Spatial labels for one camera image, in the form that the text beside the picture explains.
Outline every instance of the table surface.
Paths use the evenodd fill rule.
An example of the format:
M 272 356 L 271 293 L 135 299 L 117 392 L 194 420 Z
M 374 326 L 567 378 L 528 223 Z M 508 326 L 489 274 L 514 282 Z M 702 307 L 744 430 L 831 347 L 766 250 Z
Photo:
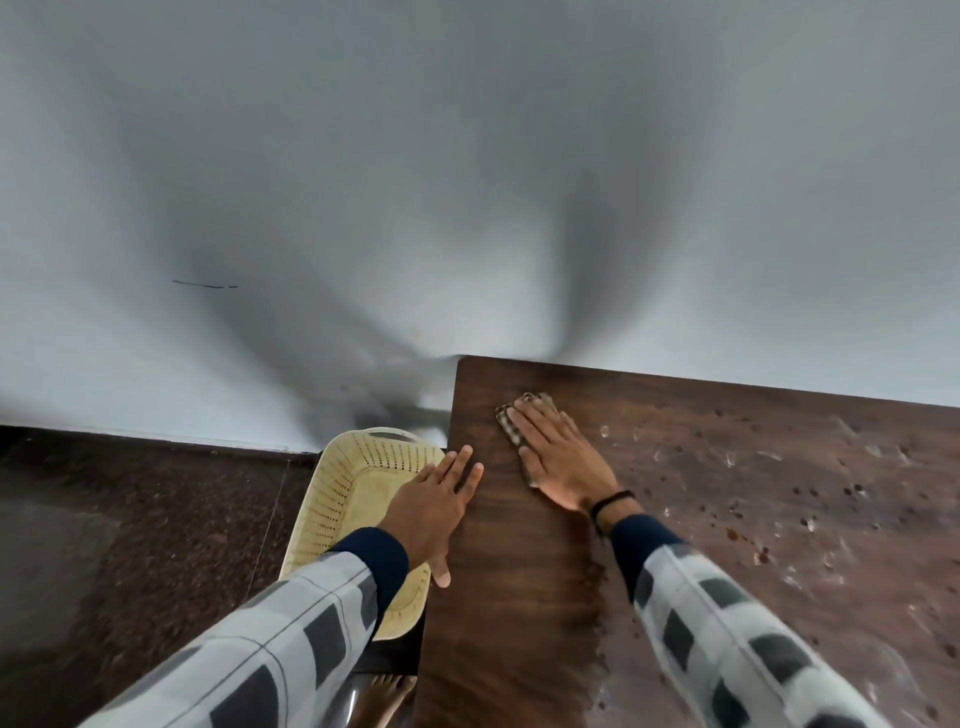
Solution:
M 609 547 L 524 485 L 493 410 L 525 391 L 895 725 L 960 725 L 960 410 L 480 357 L 450 445 L 486 474 L 427 601 L 416 725 L 694 724 Z

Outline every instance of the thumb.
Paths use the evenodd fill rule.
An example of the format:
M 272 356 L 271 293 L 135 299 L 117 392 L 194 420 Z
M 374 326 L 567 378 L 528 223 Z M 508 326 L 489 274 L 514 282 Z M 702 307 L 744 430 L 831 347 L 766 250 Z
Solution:
M 450 568 L 446 565 L 445 556 L 436 556 L 430 559 L 427 561 L 427 566 L 430 567 L 433 580 L 437 582 L 438 587 L 446 589 L 450 586 Z
M 539 487 L 543 480 L 546 479 L 546 468 L 543 466 L 543 461 L 540 460 L 539 455 L 529 448 L 520 448 L 519 452 L 520 460 L 523 461 L 523 467 L 527 469 L 527 474 L 530 475 L 531 484 Z

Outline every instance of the shirt sleeve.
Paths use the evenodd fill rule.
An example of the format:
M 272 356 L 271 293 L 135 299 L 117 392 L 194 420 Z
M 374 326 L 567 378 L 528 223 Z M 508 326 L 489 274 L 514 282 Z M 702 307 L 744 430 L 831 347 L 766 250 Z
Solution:
M 315 726 L 402 586 L 407 554 L 354 531 L 227 615 L 84 728 Z
M 803 639 L 655 519 L 625 519 L 611 543 L 660 667 L 708 728 L 889 728 Z

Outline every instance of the plastic basket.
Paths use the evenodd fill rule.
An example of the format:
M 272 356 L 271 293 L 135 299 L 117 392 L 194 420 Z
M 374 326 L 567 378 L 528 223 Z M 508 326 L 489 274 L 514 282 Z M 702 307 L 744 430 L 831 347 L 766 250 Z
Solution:
M 372 427 L 338 435 L 323 454 L 303 498 L 279 578 L 314 561 L 347 534 L 377 525 L 401 485 L 444 451 L 410 432 Z M 426 603 L 430 568 L 411 571 L 384 615 L 375 640 L 409 632 Z

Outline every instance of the bracelet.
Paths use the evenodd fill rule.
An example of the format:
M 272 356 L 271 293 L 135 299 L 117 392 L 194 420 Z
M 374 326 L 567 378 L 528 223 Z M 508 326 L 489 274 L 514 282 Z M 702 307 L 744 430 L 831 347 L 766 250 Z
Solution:
M 593 523 L 593 527 L 597 529 L 597 536 L 601 539 L 603 538 L 603 531 L 600 530 L 600 524 L 597 522 L 597 516 L 600 515 L 600 511 L 606 508 L 611 503 L 616 503 L 618 500 L 623 500 L 626 497 L 631 497 L 636 500 L 636 496 L 630 491 L 620 491 L 614 493 L 612 496 L 607 496 L 602 500 L 598 500 L 593 504 L 593 507 L 590 508 L 590 521 Z

